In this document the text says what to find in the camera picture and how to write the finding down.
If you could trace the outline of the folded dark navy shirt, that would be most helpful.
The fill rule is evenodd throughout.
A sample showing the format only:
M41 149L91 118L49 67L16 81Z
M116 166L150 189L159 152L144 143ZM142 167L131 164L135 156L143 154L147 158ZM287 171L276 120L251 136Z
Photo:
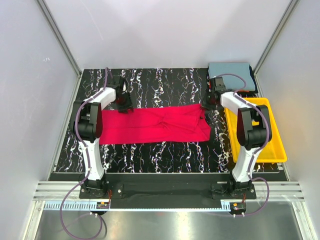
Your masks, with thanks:
M248 87L247 91L251 94L257 94L259 91L258 91L257 82L256 82L256 78L254 75L253 68L251 65L249 65L248 69L249 69L250 78L249 78L249 83L246 85Z

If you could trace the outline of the red polo shirt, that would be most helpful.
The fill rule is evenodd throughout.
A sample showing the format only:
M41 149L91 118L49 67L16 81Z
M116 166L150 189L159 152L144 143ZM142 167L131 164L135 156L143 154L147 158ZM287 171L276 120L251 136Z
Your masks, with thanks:
M102 111L100 145L205 142L211 127L200 104Z

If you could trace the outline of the left aluminium frame post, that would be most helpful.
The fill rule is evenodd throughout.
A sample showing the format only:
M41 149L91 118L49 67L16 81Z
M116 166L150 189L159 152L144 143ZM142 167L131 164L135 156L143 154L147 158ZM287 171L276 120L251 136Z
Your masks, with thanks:
M60 45L65 57L67 58L71 68L77 75L77 77L81 76L82 70L78 66L70 48L68 47L67 42L65 41L58 24L55 21L55 18L53 14L50 11L50 8L48 7L47 3L45 0L35 0L36 4L38 5L41 13L43 14L46 22L48 23L54 37L56 38L58 44Z

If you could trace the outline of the folded grey-blue shirt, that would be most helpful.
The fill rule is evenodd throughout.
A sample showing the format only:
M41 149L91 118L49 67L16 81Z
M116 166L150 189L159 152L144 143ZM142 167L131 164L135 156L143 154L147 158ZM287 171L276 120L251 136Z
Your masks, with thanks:
M227 89L248 90L250 80L249 63L247 62L211 62L208 64L209 78L223 75L223 82Z

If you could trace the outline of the right aluminium frame post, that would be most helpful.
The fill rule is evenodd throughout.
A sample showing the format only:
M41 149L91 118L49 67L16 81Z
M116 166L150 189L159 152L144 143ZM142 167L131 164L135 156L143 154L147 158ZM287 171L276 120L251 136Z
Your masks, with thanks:
M273 46L275 45L277 39L281 35L283 29L285 28L287 22L289 21L291 15L295 11L297 5L300 3L300 0L290 0L284 13L282 14L278 24L276 25L269 41L267 42L253 72L255 75L258 74L259 70L261 69L262 65L264 64L265 60L267 59L269 53L271 52Z

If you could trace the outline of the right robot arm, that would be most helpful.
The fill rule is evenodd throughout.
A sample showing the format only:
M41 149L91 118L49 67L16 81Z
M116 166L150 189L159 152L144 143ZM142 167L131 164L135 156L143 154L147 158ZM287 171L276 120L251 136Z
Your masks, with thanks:
M252 190L254 165L262 150L272 139L272 128L268 107L251 103L237 91L227 89L224 76L221 74L209 80L201 107L212 110L214 106L221 106L237 117L236 138L240 151L225 187L225 193L235 197Z

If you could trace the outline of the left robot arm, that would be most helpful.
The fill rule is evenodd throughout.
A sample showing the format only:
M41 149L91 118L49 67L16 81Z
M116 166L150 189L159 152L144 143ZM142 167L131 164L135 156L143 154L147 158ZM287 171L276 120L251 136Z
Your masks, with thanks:
M81 190L97 198L109 194L105 170L100 156L100 137L103 133L102 110L115 104L118 113L127 114L133 110L128 90L128 81L122 76L108 80L92 96L76 100L72 106L69 128L81 148L85 163L85 176Z

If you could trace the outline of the yellow plastic bin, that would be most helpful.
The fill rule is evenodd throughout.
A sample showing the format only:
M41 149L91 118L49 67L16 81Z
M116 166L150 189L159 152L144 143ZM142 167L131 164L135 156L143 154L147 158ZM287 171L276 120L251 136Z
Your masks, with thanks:
M264 97L245 97L244 99L251 102L252 104L266 105L269 112L272 138L271 138L271 141L268 142L266 147L259 154L256 163L285 163L288 160L288 157L285 152L285 148L284 148L269 100ZM236 134L237 116L228 108L225 108L224 112L225 112L226 123L228 127L228 134L229 134L230 146L231 146L231 152L232 152L232 160L234 163L236 163L238 160L240 147L241 147L237 140L237 134Z

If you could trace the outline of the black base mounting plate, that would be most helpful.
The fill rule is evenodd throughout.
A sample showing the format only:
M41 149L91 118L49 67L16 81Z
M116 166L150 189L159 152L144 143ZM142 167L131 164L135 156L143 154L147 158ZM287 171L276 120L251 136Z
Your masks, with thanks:
M117 207L217 207L241 200L225 193L229 173L108 173L110 193L97 198L80 189L81 199L110 199Z

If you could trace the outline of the aluminium frame post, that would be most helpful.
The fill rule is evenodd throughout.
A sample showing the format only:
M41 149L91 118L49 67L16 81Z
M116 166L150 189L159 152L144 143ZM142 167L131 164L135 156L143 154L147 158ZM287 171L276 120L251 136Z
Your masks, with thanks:
M82 70L78 66L70 48L68 47L67 42L65 41L58 24L55 21L55 18L53 14L50 11L50 8L48 7L47 3L45 0L35 0L36 4L38 5L41 13L43 14L46 22L48 23L54 37L56 38L58 44L60 45L65 57L67 58L71 68L77 75L77 77L81 76Z
M267 59L269 53L271 52L273 46L275 45L277 39L281 35L283 29L285 28L287 22L289 21L291 15L295 11L297 5L300 3L300 0L290 0L284 13L282 14L278 24L276 25L269 41L267 42L253 72L255 75L258 74L259 70L261 69L262 65L264 64L265 60Z

